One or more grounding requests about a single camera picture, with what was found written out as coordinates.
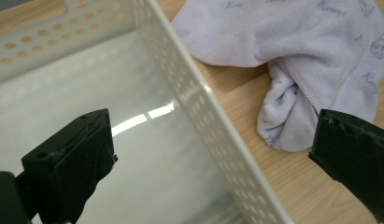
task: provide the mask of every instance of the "wooden table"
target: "wooden table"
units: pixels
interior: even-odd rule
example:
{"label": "wooden table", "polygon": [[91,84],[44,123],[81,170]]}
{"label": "wooden table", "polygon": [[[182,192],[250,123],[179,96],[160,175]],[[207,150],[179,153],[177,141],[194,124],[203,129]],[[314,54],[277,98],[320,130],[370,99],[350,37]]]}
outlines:
{"label": "wooden table", "polygon": [[[157,0],[169,20],[185,0]],[[384,13],[384,0],[377,0]],[[294,223],[376,223],[371,213],[342,184],[334,182],[308,157],[268,147],[256,132],[256,120],[270,85],[266,65],[256,68],[210,66],[196,62],[228,116],[263,169]],[[375,124],[384,129],[384,78]]]}

